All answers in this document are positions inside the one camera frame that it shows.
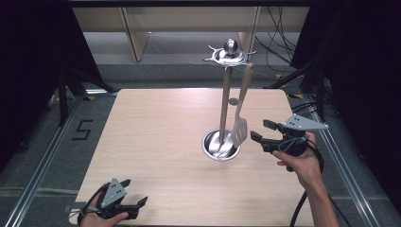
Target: black wall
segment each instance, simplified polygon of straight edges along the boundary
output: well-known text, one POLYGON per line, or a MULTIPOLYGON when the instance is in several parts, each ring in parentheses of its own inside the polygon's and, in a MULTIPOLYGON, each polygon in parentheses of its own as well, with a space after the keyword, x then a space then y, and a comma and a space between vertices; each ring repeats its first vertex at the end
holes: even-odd
POLYGON ((1 1, 0 171, 45 110, 64 67, 102 81, 73 11, 63 3, 1 1))
MULTIPOLYGON (((399 9, 400 1, 350 1, 344 15, 346 22, 328 43, 329 51, 320 64, 330 79, 342 119, 376 179, 401 214, 399 9)), ((314 37, 316 30, 327 30, 335 18, 328 10, 310 11, 295 52, 297 55, 298 51, 298 55, 294 66, 311 60, 312 54, 306 49, 318 49, 316 39, 322 40, 323 35, 318 32, 314 37)))

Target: slotted spatula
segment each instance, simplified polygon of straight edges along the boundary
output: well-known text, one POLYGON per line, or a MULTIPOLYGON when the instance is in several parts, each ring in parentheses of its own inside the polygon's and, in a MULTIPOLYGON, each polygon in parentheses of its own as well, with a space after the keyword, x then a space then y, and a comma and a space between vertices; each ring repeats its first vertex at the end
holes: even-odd
POLYGON ((238 104, 235 111, 235 123, 231 131, 231 138, 235 148, 238 148, 248 136, 247 120, 239 116, 241 112, 242 103, 244 102, 245 95, 247 94, 248 87, 251 83, 253 75, 253 64, 249 63, 245 68, 244 77, 242 78, 241 89, 239 90, 238 104))

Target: wrist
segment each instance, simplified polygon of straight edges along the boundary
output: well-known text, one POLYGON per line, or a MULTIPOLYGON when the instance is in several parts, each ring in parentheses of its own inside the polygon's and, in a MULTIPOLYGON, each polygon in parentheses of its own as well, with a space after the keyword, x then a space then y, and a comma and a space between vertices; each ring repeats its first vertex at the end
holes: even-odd
POLYGON ((309 195, 327 195, 327 188, 323 180, 314 181, 305 186, 305 191, 309 195))

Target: hand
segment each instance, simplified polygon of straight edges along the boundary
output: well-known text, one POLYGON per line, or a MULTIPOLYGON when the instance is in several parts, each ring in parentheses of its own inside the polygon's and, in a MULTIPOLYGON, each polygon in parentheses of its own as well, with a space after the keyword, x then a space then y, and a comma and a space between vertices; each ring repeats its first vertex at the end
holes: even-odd
MULTIPOLYGON (((313 142, 308 142, 309 145, 314 147, 316 145, 315 134, 306 132, 306 135, 308 136, 308 140, 313 142)), ((319 161, 310 148, 307 148, 302 155, 297 157, 277 150, 272 154, 280 160, 277 162, 277 165, 291 166, 294 169, 298 176, 298 181, 306 190, 315 188, 317 185, 323 183, 319 161)))
MULTIPOLYGON (((97 200, 102 192, 97 193, 94 200, 91 202, 91 206, 96 207, 97 200)), ((89 213, 85 215, 80 223, 80 227, 113 227, 120 221, 128 217, 128 213, 124 212, 118 214, 109 219, 103 219, 99 217, 96 213, 89 213)))

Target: table surface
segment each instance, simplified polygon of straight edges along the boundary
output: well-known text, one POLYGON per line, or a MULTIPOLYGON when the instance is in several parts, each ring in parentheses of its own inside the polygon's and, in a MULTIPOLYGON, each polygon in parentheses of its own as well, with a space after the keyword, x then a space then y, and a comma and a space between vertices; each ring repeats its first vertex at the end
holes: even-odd
MULTIPOLYGON (((231 89, 230 97, 238 94, 231 89)), ((131 179, 122 204, 148 196, 138 218, 124 224, 288 226, 304 192, 294 173, 250 135, 233 160, 215 161, 202 151, 203 136, 219 126, 221 97, 221 89, 121 90, 76 202, 86 202, 115 177, 131 179)), ((283 91, 250 89, 240 115, 249 131, 281 139, 263 119, 284 122, 292 112, 283 91)), ((234 119, 229 106, 226 129, 234 119)), ((313 226, 308 201, 297 224, 313 226)))

